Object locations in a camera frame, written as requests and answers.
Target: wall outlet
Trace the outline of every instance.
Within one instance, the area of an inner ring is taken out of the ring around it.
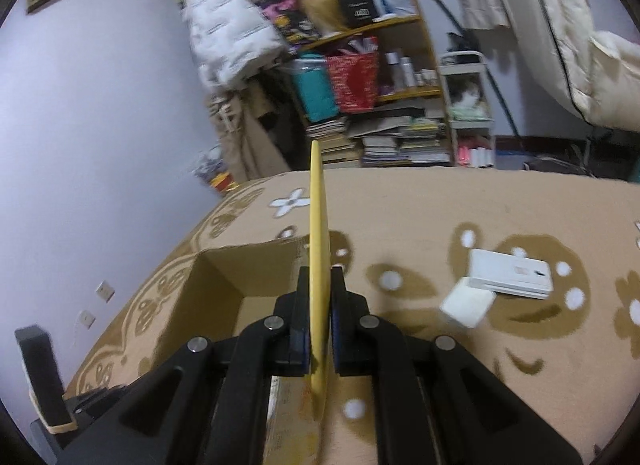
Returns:
[[[97,293],[98,297],[103,299],[104,302],[109,302],[116,291],[113,289],[113,286],[111,286],[106,281],[103,281],[100,283],[100,286],[98,286],[98,289],[95,291],[95,293]]]
[[[85,328],[89,329],[94,324],[95,315],[88,310],[82,310],[78,315],[78,320]]]

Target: wall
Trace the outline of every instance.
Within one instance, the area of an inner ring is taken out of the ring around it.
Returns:
[[[216,141],[204,98],[174,0],[60,0],[29,16],[19,0],[0,28],[0,398],[21,429],[35,413],[14,329],[49,331],[67,382],[218,202],[190,174]]]
[[[460,1],[442,1],[463,23]],[[590,4],[596,29],[610,30],[629,41],[640,42],[640,33],[620,0],[590,0]],[[420,5],[436,54],[444,54],[449,47],[446,34],[456,30],[434,0],[420,0]],[[489,69],[521,135],[584,138],[591,131],[590,126],[562,108],[533,80],[510,30],[479,31],[478,38],[487,57]],[[488,98],[496,119],[495,133],[513,135],[506,115],[491,88],[488,88]],[[625,141],[623,135],[616,138],[621,142]]]

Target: red bag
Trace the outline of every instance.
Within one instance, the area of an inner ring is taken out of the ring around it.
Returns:
[[[327,57],[326,64],[340,111],[373,109],[378,96],[378,52]]]

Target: metal screw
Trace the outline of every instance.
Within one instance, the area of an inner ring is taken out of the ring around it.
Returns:
[[[443,351],[451,351],[456,347],[456,341],[448,335],[440,335],[436,339],[436,346]]]
[[[377,328],[380,324],[380,319],[375,315],[363,315],[360,317],[360,326],[363,328]]]
[[[204,350],[209,343],[204,337],[194,337],[189,342],[187,342],[187,347],[189,351],[193,351],[194,353],[198,353]]]
[[[277,315],[271,315],[264,320],[264,325],[270,330],[279,330],[284,326],[284,319]]]

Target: white device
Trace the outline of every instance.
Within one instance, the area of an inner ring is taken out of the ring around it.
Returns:
[[[480,324],[495,301],[495,293],[482,288],[472,288],[469,278],[463,277],[453,287],[440,305],[440,310],[462,326],[475,328]]]
[[[546,299],[554,291],[551,268],[546,261],[471,250],[468,285],[499,293]]]

